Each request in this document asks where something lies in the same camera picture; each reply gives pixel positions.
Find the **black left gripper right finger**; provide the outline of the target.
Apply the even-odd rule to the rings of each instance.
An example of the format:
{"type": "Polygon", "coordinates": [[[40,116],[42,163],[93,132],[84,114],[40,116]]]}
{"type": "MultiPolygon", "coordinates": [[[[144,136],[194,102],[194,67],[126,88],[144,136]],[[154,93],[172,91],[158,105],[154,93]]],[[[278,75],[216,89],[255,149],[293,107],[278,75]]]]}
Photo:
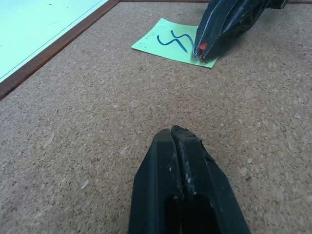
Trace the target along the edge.
{"type": "Polygon", "coordinates": [[[225,173],[202,140],[174,125],[184,192],[182,228],[185,234],[248,234],[250,230],[225,173]]]}

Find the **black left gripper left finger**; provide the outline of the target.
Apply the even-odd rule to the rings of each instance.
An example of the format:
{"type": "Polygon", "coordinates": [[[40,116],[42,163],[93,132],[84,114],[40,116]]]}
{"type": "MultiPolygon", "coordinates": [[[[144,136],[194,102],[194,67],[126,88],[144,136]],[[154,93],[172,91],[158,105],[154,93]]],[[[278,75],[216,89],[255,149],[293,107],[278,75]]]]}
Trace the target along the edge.
{"type": "Polygon", "coordinates": [[[128,233],[178,234],[181,230],[182,182],[169,129],[158,132],[133,183],[128,233]]]}

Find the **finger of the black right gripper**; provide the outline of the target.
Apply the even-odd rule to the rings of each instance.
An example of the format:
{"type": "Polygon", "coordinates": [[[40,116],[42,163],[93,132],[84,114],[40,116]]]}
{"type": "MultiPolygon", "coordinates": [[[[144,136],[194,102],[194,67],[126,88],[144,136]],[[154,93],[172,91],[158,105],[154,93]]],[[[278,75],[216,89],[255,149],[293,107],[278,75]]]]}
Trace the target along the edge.
{"type": "Polygon", "coordinates": [[[212,0],[199,23],[199,60],[224,54],[268,7],[267,0],[212,0]]]}
{"type": "Polygon", "coordinates": [[[243,3],[243,0],[213,0],[209,3],[195,35],[195,57],[216,58],[244,34],[241,23],[243,3]]]}

